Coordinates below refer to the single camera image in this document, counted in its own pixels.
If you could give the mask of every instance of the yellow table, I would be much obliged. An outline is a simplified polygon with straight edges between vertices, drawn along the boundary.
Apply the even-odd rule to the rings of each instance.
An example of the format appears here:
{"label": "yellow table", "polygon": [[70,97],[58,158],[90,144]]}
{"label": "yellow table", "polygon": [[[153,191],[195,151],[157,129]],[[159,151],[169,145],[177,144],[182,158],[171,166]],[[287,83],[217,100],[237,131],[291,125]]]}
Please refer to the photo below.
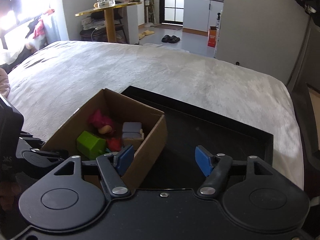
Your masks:
{"label": "yellow table", "polygon": [[89,10],[86,10],[83,12],[79,12],[79,13],[75,14],[75,16],[85,15],[85,14],[89,14],[89,13],[91,14],[93,12],[104,11],[104,19],[106,20],[108,42],[116,43],[117,39],[116,39],[116,29],[115,29],[115,23],[114,23],[113,9],[127,7],[127,6],[131,6],[131,5],[138,5],[138,4],[141,4],[141,2],[118,3],[112,7],[93,8],[93,9],[89,9]]}

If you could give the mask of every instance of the gray tile floor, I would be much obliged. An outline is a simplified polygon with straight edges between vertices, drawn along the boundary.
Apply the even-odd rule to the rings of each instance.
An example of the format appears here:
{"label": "gray tile floor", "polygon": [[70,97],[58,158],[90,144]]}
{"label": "gray tile floor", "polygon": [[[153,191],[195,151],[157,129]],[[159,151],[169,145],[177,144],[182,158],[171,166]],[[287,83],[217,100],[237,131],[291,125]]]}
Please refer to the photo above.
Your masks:
{"label": "gray tile floor", "polygon": [[[201,35],[184,33],[182,30],[167,30],[167,29],[159,29],[159,28],[141,28],[139,29],[139,33],[143,33],[145,30],[154,31],[155,33],[149,36],[145,36],[140,40],[140,44],[145,43],[154,43],[154,44],[162,44],[165,47],[173,47],[177,49],[184,49],[190,51],[190,53],[205,56],[205,57],[213,57],[214,48],[208,46],[208,38]],[[165,35],[175,35],[179,37],[181,40],[178,43],[170,44],[161,42],[162,38]]]}

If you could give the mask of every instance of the black tray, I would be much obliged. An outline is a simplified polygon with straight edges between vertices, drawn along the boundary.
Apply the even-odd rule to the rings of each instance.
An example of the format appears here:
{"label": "black tray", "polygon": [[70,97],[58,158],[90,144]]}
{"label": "black tray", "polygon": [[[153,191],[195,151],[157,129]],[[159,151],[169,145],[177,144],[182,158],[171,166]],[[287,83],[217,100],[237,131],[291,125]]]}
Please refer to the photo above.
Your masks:
{"label": "black tray", "polygon": [[[273,135],[220,114],[129,86],[123,95],[164,112],[168,140],[141,188],[198,189],[205,177],[195,161],[195,148],[204,146],[212,154],[225,153],[245,161],[256,155],[272,164]],[[229,186],[243,180],[238,176]]]}

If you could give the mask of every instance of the bed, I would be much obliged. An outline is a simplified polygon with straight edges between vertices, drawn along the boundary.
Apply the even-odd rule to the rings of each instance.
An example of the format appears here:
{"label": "bed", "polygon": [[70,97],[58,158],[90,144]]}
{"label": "bed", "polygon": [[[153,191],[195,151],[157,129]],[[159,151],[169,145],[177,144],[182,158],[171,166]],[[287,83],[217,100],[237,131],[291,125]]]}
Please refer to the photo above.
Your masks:
{"label": "bed", "polygon": [[300,130],[279,80],[191,53],[138,45],[58,41],[9,74],[23,129],[48,140],[101,88],[129,85],[233,118],[274,135],[273,167],[303,188]]}

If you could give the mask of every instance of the open cardboard box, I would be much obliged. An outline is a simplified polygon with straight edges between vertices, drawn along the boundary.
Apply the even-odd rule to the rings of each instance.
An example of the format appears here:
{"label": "open cardboard box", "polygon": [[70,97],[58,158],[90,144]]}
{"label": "open cardboard box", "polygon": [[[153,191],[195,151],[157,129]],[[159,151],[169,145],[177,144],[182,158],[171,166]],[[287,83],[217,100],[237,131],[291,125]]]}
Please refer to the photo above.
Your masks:
{"label": "open cardboard box", "polygon": [[102,89],[67,120],[41,148],[43,151],[68,150],[69,155],[83,156],[76,148],[76,139],[85,130],[97,135],[98,131],[87,123],[88,117],[100,109],[115,122],[116,134],[121,137],[124,122],[141,122],[145,140],[135,152],[134,160],[122,180],[129,189],[137,189],[163,150],[167,140],[164,113],[109,89]]}

